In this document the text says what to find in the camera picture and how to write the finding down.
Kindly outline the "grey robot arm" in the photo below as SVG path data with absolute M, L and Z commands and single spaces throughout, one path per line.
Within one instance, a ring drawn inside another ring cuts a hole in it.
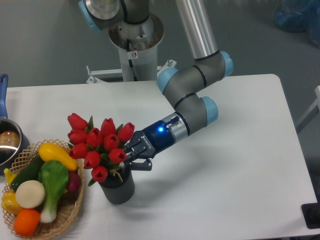
M 81 0 L 80 11 L 93 31 L 108 29 L 117 47 L 125 82 L 155 81 L 174 112 L 134 133 L 121 167 L 149 171 L 158 153 L 214 122 L 215 102 L 197 93 L 229 76 L 230 56 L 219 50 L 201 0 L 178 0 L 176 6 L 195 64 L 178 70 L 167 62 L 158 68 L 157 48 L 164 36 L 161 20 L 147 0 Z

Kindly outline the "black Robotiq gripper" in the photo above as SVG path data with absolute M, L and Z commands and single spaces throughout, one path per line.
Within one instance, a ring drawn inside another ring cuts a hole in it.
M 175 137 L 169 127 L 169 122 L 159 120 L 148 127 L 135 131 L 132 139 L 126 144 L 127 154 L 124 165 L 131 171 L 151 171 L 152 159 L 158 153 L 175 143 Z

